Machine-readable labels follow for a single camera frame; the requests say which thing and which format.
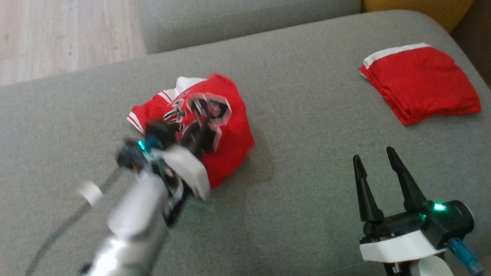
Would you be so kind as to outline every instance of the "robotic arm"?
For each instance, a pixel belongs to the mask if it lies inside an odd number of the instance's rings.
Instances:
[[[392,147],[387,148],[404,196],[405,212],[385,217],[377,207],[358,155],[353,157],[360,219],[365,222],[360,240],[364,260],[381,262],[388,276],[452,276],[443,260],[449,249],[473,276],[484,270],[462,240],[474,229],[470,210],[458,200],[427,200]]]
[[[156,121],[147,127],[144,140],[126,141],[117,163],[138,173],[110,215],[112,234],[91,264],[87,276],[148,276],[184,201],[189,195],[206,199],[208,175],[199,161],[208,119],[185,145],[177,144],[174,127]]]

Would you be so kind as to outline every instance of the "green led light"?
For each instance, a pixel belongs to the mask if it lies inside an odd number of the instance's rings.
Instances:
[[[142,140],[138,141],[138,145],[140,146],[141,150],[145,150],[145,145],[143,144]]]
[[[150,156],[150,154],[148,154],[148,151],[145,149],[145,144],[143,143],[143,140],[138,141],[138,145],[140,146],[141,150],[145,152],[146,156]]]
[[[433,206],[433,209],[435,209],[436,211],[443,211],[445,210],[445,208],[445,205],[440,203],[435,203],[435,205]]]

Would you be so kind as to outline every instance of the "sofa armrest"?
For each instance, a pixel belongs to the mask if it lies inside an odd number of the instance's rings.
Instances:
[[[359,13],[360,0],[141,0],[149,54]]]

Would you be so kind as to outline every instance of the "gray fabric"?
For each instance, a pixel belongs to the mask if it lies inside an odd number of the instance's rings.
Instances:
[[[358,74],[369,54],[419,42],[462,67],[481,97],[481,114],[404,127]],[[0,275],[20,275],[43,239],[82,204],[80,181],[100,184],[109,175],[123,138],[138,137],[125,119],[133,105],[173,87],[178,76],[212,72],[236,82],[257,146],[206,209],[187,204],[154,275],[382,275],[381,265],[359,253],[352,157],[362,157],[379,207],[395,214],[403,201],[388,145],[428,198],[459,199],[473,210],[476,228],[466,241],[480,257],[491,251],[491,92],[438,24],[388,11],[0,88]],[[76,275],[133,178],[125,173],[56,243],[38,275]]]
[[[149,54],[360,12],[360,0],[141,0]]]

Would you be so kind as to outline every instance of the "wooden floor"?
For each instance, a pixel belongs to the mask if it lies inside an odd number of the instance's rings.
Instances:
[[[0,85],[145,55],[137,0],[0,0]]]

